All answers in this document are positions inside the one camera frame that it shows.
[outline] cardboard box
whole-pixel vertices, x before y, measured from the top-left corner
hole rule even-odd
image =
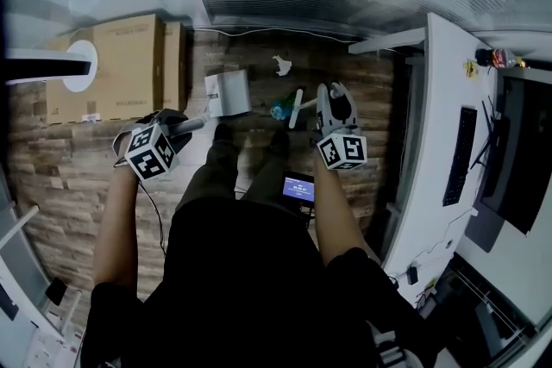
[[[133,17],[50,41],[65,51],[73,42],[91,41],[97,50],[97,74],[82,92],[62,80],[46,83],[47,122],[65,123],[143,117],[163,107],[163,25],[155,15]]]
[[[185,38],[186,31],[180,22],[166,24],[163,108],[186,109]]]

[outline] person's right arm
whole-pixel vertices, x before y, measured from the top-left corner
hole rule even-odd
[[[324,265],[352,248],[360,248],[370,259],[380,260],[362,237],[361,229],[348,205],[336,171],[329,171],[315,149],[315,228]]]

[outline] floor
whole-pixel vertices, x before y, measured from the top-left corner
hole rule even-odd
[[[186,114],[203,112],[203,77],[247,69],[253,111],[233,119],[236,144],[242,147],[238,191],[251,182],[254,168],[273,130],[281,125],[270,116],[273,102],[298,86],[306,86],[304,100],[315,97],[317,85],[341,80],[357,103],[360,125],[367,137],[367,165],[344,172],[342,181],[349,203],[366,232],[374,215],[384,212],[392,191],[404,136],[407,81],[392,54],[352,56],[348,45],[285,32],[255,33],[229,38],[196,32],[188,34],[187,72],[192,85]],[[274,55],[293,63],[285,77],[276,74]],[[25,227],[37,254],[53,277],[61,278],[83,297],[75,321],[84,325],[90,306],[91,266],[110,174],[114,162],[110,145],[124,122],[66,124],[49,127],[44,84],[21,84],[11,89],[9,182],[12,196],[23,208],[32,203],[40,213]],[[310,173],[309,149],[314,110],[301,115],[303,130],[291,133],[291,168]],[[181,165],[169,179],[147,186],[157,203],[165,232],[174,208],[210,146],[216,122],[194,133],[179,155]],[[159,225],[149,201],[139,192],[136,207],[139,254],[138,294],[147,296],[163,276]]]

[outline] shoe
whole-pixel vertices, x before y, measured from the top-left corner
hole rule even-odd
[[[234,134],[232,128],[228,124],[221,123],[215,129],[215,137],[213,142],[216,141],[229,141],[230,143],[234,140]]]
[[[284,129],[278,129],[270,142],[268,151],[283,159],[290,156],[290,137]]]

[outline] dark pants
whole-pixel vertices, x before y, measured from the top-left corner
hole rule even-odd
[[[176,210],[194,199],[206,196],[235,198],[237,165],[238,148],[229,141],[214,142],[207,152],[207,161],[194,173]],[[260,170],[242,199],[287,210],[279,204],[285,165],[285,159],[265,153]]]

